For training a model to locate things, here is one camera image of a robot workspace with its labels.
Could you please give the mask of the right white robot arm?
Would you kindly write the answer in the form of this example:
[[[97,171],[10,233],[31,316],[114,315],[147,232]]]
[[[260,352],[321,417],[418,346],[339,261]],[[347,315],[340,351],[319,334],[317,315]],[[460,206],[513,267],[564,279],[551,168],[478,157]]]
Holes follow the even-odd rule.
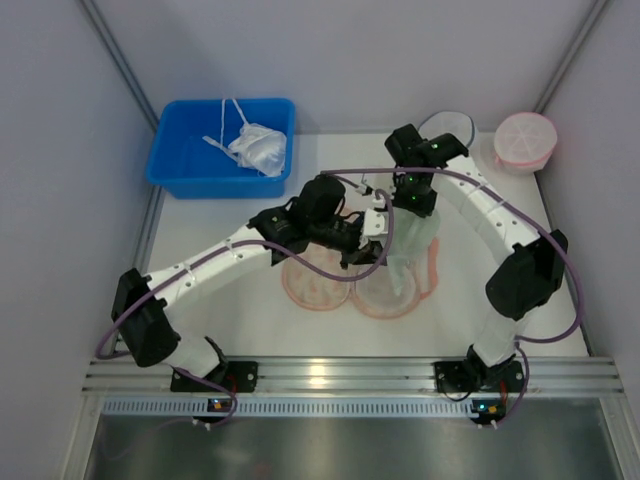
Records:
[[[427,140],[407,124],[392,132],[385,147],[395,163],[388,264],[394,266],[400,254],[414,256],[425,250],[438,229],[436,201],[444,197],[485,242],[498,265],[485,286],[492,310],[467,359],[486,368],[503,364],[515,353],[522,321],[562,284],[566,237],[558,230],[539,230],[516,216],[505,201],[491,197],[490,183],[468,148],[451,133]]]

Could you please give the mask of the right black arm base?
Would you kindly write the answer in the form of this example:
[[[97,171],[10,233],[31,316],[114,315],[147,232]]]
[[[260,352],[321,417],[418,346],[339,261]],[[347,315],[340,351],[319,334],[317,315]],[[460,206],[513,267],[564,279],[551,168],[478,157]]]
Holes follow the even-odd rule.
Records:
[[[457,393],[517,393],[524,386],[522,364],[509,359],[488,367],[479,359],[439,361],[434,364],[436,390]]]

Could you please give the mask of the light green bra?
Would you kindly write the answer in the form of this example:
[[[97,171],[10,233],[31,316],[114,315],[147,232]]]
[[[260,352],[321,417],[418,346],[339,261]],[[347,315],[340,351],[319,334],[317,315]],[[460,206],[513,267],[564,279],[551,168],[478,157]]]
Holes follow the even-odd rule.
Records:
[[[386,257],[392,291],[399,296],[405,285],[404,269],[412,264],[421,265],[426,259],[426,273],[418,273],[418,280],[426,280],[421,286],[420,297],[426,298],[438,285],[437,254],[439,249],[436,237],[441,217],[437,210],[424,218],[398,207],[392,208],[394,226],[389,226],[389,251]]]

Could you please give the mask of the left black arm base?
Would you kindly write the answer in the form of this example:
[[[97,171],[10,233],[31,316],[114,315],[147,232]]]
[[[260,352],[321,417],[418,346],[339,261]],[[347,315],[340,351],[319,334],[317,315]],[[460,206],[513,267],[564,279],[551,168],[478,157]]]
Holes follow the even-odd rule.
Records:
[[[204,377],[177,368],[171,376],[170,391],[174,393],[252,393],[256,389],[259,364],[255,361],[231,360]]]

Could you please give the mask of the pink floral laundry bag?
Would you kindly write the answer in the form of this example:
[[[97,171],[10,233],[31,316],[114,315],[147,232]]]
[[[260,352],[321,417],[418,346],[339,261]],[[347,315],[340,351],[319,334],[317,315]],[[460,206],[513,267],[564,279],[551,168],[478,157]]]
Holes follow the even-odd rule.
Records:
[[[331,311],[350,301],[363,314],[378,319],[395,319],[411,312],[422,299],[418,273],[426,273],[426,259],[421,265],[412,264],[404,271],[405,285],[399,296],[392,291],[387,266],[379,267],[366,278],[356,282],[328,279],[289,259],[282,268],[282,285],[298,306],[315,311]]]

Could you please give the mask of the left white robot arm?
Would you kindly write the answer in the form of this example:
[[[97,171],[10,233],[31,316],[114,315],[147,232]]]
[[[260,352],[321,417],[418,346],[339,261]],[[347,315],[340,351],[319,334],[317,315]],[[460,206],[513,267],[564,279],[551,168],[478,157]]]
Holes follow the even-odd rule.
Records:
[[[221,348],[207,336],[196,337],[174,324],[186,307],[244,275],[292,259],[319,273],[302,258],[311,244],[336,251],[341,266],[364,265],[366,271],[344,282],[361,280],[384,262],[391,246],[394,214],[391,198],[374,191],[382,208],[342,215],[346,189],[330,175],[308,181],[282,206],[265,209],[223,241],[164,270],[142,274],[132,268],[118,281],[112,320],[140,368],[165,363],[206,385],[220,382],[228,369]]]

